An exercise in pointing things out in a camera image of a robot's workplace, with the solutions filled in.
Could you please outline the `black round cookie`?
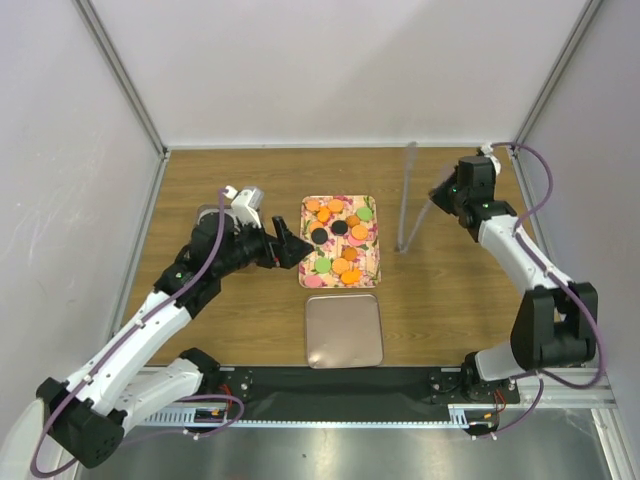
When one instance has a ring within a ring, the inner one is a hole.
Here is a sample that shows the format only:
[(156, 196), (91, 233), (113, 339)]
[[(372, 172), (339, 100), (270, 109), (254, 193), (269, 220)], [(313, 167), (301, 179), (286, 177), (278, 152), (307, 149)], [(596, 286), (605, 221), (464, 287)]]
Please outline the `black round cookie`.
[(349, 226), (344, 220), (336, 220), (331, 224), (331, 232), (336, 236), (343, 236), (349, 231)]
[(315, 244), (322, 245), (328, 240), (328, 233), (324, 228), (316, 228), (311, 232), (311, 239)]

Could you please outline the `orange cookie small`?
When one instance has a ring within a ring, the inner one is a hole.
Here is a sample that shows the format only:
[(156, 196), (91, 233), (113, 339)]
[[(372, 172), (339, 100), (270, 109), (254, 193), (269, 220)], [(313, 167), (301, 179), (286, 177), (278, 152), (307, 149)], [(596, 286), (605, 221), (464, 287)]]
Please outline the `orange cookie small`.
[(317, 212), (317, 219), (322, 222), (322, 223), (326, 223), (331, 217), (331, 211), (328, 208), (322, 207), (318, 212)]

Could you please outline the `metal serving tongs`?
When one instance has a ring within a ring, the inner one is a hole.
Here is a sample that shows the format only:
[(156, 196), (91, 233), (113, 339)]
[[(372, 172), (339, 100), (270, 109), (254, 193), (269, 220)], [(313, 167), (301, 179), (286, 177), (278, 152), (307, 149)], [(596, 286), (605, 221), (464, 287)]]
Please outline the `metal serving tongs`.
[(427, 199), (425, 204), (422, 206), (417, 219), (414, 225), (411, 227), (411, 231), (408, 236), (405, 236), (406, 230), (406, 220), (408, 214), (408, 202), (409, 202), (409, 193), (410, 193), (410, 181), (413, 172), (413, 168), (415, 162), (417, 160), (418, 154), (418, 143), (416, 141), (411, 141), (406, 145), (405, 148), (406, 158), (404, 163), (404, 173), (403, 173), (403, 189), (401, 195), (401, 203), (400, 203), (400, 211), (398, 215), (398, 229), (396, 235), (396, 251), (400, 254), (406, 254), (413, 241), (415, 240), (421, 226), (424, 223), (424, 220), (429, 212), (432, 202)]

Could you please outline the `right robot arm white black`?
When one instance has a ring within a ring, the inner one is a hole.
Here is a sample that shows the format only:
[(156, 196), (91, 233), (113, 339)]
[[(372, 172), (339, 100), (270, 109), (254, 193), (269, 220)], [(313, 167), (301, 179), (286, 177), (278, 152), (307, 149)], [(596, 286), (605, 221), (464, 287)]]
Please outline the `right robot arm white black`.
[(575, 282), (542, 253), (512, 206), (496, 199), (497, 177), (492, 157), (466, 156), (430, 193), (494, 257), (522, 296), (509, 339), (465, 358), (460, 388), (474, 402), (492, 395), (497, 382), (574, 367), (593, 360), (598, 349), (596, 289)]

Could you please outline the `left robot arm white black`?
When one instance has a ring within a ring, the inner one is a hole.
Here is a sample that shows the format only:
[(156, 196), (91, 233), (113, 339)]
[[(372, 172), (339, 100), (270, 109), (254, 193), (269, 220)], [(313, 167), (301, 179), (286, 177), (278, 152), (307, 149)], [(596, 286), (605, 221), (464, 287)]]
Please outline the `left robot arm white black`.
[(173, 402), (239, 401), (223, 394), (219, 363), (198, 348), (183, 351), (147, 381), (130, 382), (220, 293), (224, 277), (251, 265), (292, 269), (312, 253), (312, 245), (281, 217), (274, 217), (273, 226), (274, 234), (268, 234), (253, 223), (241, 224), (229, 209), (202, 212), (189, 242), (130, 321), (80, 370), (64, 381), (47, 378), (38, 387), (44, 432), (73, 462), (99, 466), (135, 426)]

